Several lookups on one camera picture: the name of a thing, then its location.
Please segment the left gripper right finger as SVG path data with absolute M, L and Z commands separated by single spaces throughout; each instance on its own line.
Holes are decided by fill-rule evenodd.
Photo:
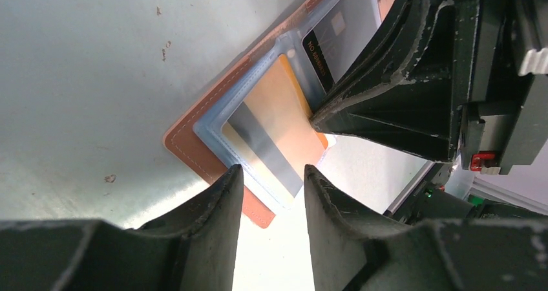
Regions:
M 304 200 L 317 290 L 546 290 L 547 218 L 430 219 L 361 204 L 315 166 Z

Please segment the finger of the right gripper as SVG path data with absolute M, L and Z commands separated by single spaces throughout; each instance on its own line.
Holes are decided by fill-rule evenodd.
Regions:
M 394 0 L 381 26 L 311 118 L 356 136 L 452 162 L 470 100 L 480 0 Z

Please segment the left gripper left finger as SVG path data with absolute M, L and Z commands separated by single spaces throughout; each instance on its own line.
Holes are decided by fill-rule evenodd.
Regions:
M 3 221 L 2 290 L 231 290 L 244 175 L 137 229 L 103 220 Z

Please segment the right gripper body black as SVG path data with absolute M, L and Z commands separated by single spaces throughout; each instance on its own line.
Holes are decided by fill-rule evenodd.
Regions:
M 480 0 L 463 169 L 507 175 L 547 141 L 547 0 Z

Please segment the gold credit card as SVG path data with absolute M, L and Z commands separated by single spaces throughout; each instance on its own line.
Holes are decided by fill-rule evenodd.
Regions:
M 280 55 L 222 127 L 248 164 L 253 182 L 278 202 L 291 204 L 304 166 L 316 164 L 329 146 L 309 124 L 310 106 L 286 55 Z

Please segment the brown leather card holder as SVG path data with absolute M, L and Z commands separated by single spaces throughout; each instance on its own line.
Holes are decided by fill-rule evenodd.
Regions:
M 222 127 L 259 79 L 282 54 L 289 59 L 294 75 L 310 106 L 310 120 L 312 113 L 319 108 L 327 92 L 322 89 L 302 46 L 302 39 L 314 24 L 313 16 L 317 14 L 316 9 L 324 1 L 327 0 L 307 0 L 287 19 L 268 32 L 164 136 L 165 147 L 206 182 L 216 181 L 234 164 L 241 165 L 244 171 L 242 211 L 261 228 L 267 228 L 275 216 L 290 209 L 293 202 L 283 204 L 263 189 L 247 187 L 247 184 L 254 181 L 250 168 L 222 134 Z M 382 21 L 393 0 L 377 1 Z M 329 142 L 325 154 L 335 144 L 336 139 L 333 135 L 323 135 Z

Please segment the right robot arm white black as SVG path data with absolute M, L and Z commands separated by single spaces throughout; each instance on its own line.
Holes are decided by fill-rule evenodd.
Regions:
M 546 143 L 547 0 L 395 0 L 311 123 L 430 161 L 387 217 L 532 217 L 443 186 L 455 160 L 507 175 Z

